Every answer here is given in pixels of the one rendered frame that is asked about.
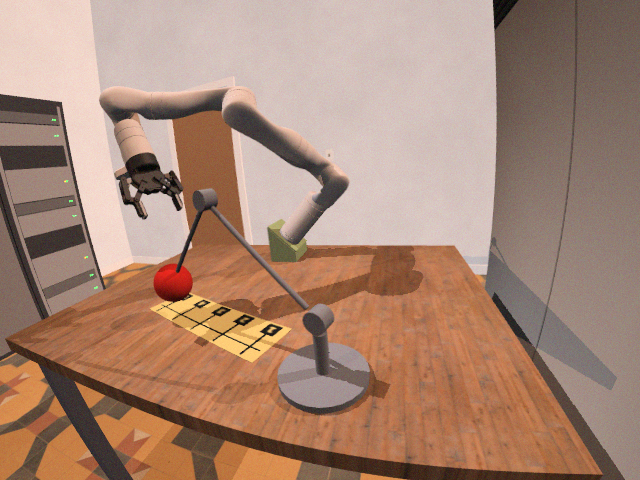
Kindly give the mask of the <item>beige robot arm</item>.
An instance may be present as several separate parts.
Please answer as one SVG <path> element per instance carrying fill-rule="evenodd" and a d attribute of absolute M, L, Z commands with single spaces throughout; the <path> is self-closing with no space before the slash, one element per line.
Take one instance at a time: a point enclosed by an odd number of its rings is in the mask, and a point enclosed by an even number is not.
<path fill-rule="evenodd" d="M 349 186 L 348 176 L 301 135 L 273 124 L 262 115 L 254 93 L 243 86 L 186 92 L 144 92 L 116 86 L 105 89 L 99 103 L 116 125 L 114 135 L 124 164 L 134 155 L 154 154 L 138 114 L 148 120 L 171 120 L 205 111 L 222 111 L 228 126 L 259 142 L 292 166 L 307 170 L 323 188 L 318 193 L 310 191 L 280 229 L 282 237 L 292 244 L 303 239 Z"/>

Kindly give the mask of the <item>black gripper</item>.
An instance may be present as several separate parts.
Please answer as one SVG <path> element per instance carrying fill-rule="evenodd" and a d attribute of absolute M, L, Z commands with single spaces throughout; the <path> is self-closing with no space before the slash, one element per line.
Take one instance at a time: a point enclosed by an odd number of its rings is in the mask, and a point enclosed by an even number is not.
<path fill-rule="evenodd" d="M 125 205 L 133 205 L 142 220 L 148 217 L 145 207 L 140 201 L 143 193 L 146 195 L 159 192 L 167 194 L 172 197 L 177 211 L 183 208 L 183 202 L 179 196 L 184 189 L 182 184 L 174 171 L 171 170 L 167 174 L 161 172 L 160 165 L 153 153 L 146 152 L 134 155 L 127 160 L 125 166 L 131 179 L 121 177 L 119 181 L 122 200 Z M 165 178 L 168 182 L 165 181 Z M 131 197 L 130 184 L 138 189 L 135 197 Z M 163 185 L 166 188 L 163 188 Z"/>

